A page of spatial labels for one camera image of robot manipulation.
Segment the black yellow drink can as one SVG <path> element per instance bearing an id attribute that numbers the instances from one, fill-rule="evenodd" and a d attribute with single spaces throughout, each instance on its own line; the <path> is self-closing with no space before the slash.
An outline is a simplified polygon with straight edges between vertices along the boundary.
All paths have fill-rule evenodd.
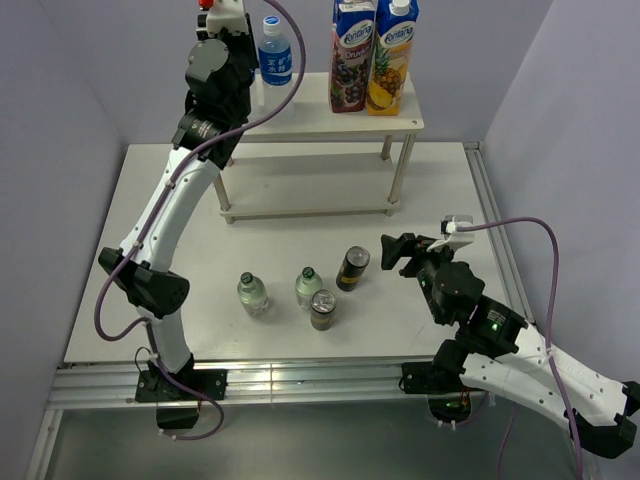
<path id="1" fill-rule="evenodd" d="M 333 324 L 336 307 L 337 299 L 330 290 L 318 290 L 310 301 L 311 325 L 318 331 L 328 330 Z"/>
<path id="2" fill-rule="evenodd" d="M 336 275 L 336 286 L 345 292 L 353 291 L 369 265 L 370 258 L 370 252 L 361 246 L 349 248 Z"/>

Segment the blue label water bottle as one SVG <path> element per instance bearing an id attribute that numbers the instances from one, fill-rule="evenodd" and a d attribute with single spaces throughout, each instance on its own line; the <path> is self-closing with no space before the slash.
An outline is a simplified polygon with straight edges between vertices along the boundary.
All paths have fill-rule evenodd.
<path id="1" fill-rule="evenodd" d="M 263 19 L 263 36 L 258 45 L 260 75 L 266 112 L 275 110 L 289 95 L 293 85 L 291 44 L 282 31 L 281 18 Z"/>

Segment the clear green cap bottle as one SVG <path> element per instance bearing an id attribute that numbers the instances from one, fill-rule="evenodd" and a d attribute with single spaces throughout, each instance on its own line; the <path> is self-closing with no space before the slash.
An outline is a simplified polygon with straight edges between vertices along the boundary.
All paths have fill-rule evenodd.
<path id="1" fill-rule="evenodd" d="M 244 310 L 253 316 L 265 313 L 269 298 L 263 281 L 251 272 L 243 272 L 237 284 L 238 298 Z"/>
<path id="2" fill-rule="evenodd" d="M 313 295 L 323 289 L 323 280 L 321 276 L 311 266 L 302 269 L 300 275 L 296 279 L 295 293 L 297 304 L 304 310 L 310 308 L 310 302 Z"/>

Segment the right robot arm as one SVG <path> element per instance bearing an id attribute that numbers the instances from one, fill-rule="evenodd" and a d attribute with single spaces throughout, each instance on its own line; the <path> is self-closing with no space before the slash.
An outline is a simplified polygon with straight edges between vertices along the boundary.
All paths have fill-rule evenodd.
<path id="1" fill-rule="evenodd" d="M 404 233 L 381 237 L 381 267 L 407 259 L 400 274 L 417 280 L 435 323 L 456 327 L 432 360 L 401 366 L 407 394 L 484 390 L 534 410 L 562 428 L 577 427 L 583 449 L 607 459 L 629 450 L 637 433 L 639 385 L 599 374 L 545 338 L 521 315 L 484 293 L 484 282 L 440 241 Z"/>

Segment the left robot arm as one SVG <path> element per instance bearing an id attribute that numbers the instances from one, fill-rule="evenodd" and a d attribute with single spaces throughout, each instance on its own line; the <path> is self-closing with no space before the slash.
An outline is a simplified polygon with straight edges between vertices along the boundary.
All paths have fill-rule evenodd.
<path id="1" fill-rule="evenodd" d="M 187 397 L 195 386 L 194 357 L 181 320 L 190 284 L 172 272 L 174 253 L 201 197 L 219 179 L 243 135 L 258 66 L 245 12 L 201 12 L 197 38 L 185 72 L 185 113 L 161 180 L 130 234 L 98 257 L 107 282 L 136 308 L 153 355 L 149 375 L 159 378 L 159 388 L 172 399 Z"/>

